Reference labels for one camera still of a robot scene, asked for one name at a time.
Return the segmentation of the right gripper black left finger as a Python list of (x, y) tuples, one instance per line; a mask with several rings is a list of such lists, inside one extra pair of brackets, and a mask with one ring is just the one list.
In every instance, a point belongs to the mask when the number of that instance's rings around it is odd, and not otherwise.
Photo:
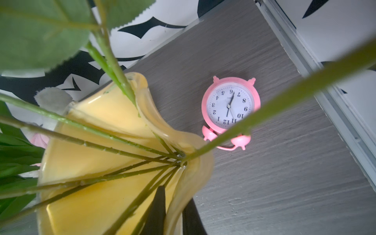
[(162, 235), (164, 233), (165, 203), (165, 187), (159, 186), (150, 205), (141, 235)]

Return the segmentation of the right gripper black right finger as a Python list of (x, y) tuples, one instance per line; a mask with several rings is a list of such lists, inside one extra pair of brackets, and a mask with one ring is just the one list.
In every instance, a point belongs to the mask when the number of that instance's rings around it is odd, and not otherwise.
[(183, 210), (182, 217), (183, 235), (207, 235), (193, 198)]

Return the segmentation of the yellow ruffled glass vase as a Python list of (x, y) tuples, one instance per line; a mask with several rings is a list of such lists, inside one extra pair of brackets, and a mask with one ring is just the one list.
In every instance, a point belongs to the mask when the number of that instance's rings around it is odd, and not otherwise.
[[(133, 104), (110, 84), (71, 106), (66, 116), (90, 127), (137, 144), (164, 151), (161, 140), (190, 154), (205, 145), (198, 135), (173, 129), (161, 117), (151, 97), (146, 78), (126, 74), (136, 94)], [(138, 159), (103, 150), (50, 139), (43, 156), (39, 185), (82, 181), (101, 177), (138, 163)], [(179, 169), (165, 181), (166, 217), (163, 233), (182, 234), (182, 212), (210, 179), (214, 156), (208, 152)], [(41, 235), (102, 235), (129, 207), (156, 172), (105, 181), (71, 194), (37, 211)]]

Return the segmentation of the blue rose spray stem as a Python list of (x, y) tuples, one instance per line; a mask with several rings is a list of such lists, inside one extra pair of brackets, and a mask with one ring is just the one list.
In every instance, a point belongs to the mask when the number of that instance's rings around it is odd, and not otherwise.
[(238, 122), (212, 142), (187, 155), (182, 162), (185, 163), (200, 157), (239, 134), (248, 134), (253, 127), (314, 96), (331, 84), (342, 79), (348, 79), (354, 74), (373, 66), (375, 63), (376, 39), (373, 38), (336, 62), (326, 65), (323, 69), (314, 72), (310, 77), (301, 80), (280, 93), (258, 111)]

